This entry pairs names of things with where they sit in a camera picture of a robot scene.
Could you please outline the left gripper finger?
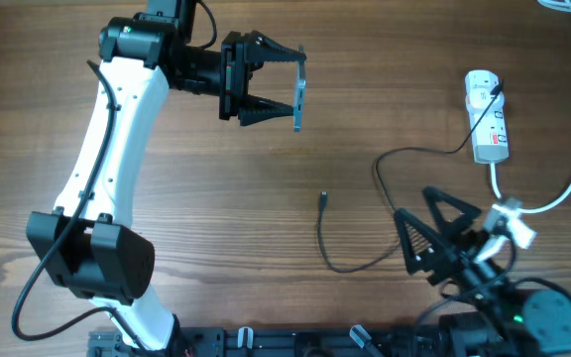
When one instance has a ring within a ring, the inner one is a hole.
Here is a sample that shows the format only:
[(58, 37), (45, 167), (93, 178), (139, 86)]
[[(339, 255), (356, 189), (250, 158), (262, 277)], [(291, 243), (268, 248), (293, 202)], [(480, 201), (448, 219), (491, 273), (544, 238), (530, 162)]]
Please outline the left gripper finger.
[(238, 118), (243, 127), (292, 115), (293, 107), (291, 105), (268, 98), (246, 95), (239, 100)]
[(245, 34), (244, 58), (248, 63), (305, 62), (306, 54), (282, 46), (259, 31)]

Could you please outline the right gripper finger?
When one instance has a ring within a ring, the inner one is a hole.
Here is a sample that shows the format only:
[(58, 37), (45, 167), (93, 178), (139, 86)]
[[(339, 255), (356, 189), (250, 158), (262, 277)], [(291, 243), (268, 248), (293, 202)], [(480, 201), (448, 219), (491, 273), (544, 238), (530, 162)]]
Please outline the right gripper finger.
[[(479, 207), (458, 199), (434, 186), (425, 187), (422, 194), (435, 225), (439, 232), (447, 238), (460, 235), (468, 230), (482, 213)], [(444, 206), (450, 207), (457, 212), (457, 216), (453, 220), (447, 220), (444, 217), (442, 211)]]
[(457, 258), (447, 236), (452, 223), (440, 213), (434, 213), (433, 219), (435, 229), (404, 208), (394, 215), (405, 268), (410, 275), (418, 271), (431, 272), (433, 276), (454, 274)]

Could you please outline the Galaxy S25 smartphone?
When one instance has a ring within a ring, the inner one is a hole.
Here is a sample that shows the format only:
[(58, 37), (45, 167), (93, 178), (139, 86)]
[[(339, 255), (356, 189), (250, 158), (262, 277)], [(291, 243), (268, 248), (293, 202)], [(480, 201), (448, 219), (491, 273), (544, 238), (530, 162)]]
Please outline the Galaxy S25 smartphone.
[(294, 81), (293, 92), (293, 131), (295, 133), (301, 131), (302, 127), (302, 111), (304, 104), (304, 93), (306, 89), (305, 77), (305, 60), (296, 64), (296, 76)]

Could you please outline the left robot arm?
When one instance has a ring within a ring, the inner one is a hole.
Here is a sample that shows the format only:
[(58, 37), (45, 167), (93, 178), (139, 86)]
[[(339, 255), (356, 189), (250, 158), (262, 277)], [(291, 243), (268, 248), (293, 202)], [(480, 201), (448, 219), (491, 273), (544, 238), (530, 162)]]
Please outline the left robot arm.
[(228, 34), (219, 51), (193, 46), (195, 9), (193, 1), (152, 1), (100, 31), (99, 59), (91, 66), (96, 102), (74, 169), (53, 210), (32, 213), (26, 228), (38, 271), (106, 313), (118, 329), (116, 348), (133, 356), (194, 352), (152, 286), (153, 244), (132, 229), (137, 176), (169, 92), (214, 96), (220, 118), (244, 126), (301, 119), (302, 75), (289, 104), (251, 95), (249, 83), (267, 62), (303, 67), (304, 51), (258, 31)]

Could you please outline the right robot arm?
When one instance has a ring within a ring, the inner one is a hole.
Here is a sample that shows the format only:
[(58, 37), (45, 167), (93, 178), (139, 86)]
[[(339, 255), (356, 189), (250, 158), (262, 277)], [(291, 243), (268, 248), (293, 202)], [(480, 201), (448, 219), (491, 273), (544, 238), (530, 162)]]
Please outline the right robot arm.
[(454, 294), (425, 310), (407, 343), (410, 356), (556, 356), (571, 353), (571, 294), (542, 278), (512, 280), (517, 252), (535, 233), (507, 198), (474, 228), (480, 208), (428, 186), (434, 223), (401, 208), (394, 214), (405, 268)]

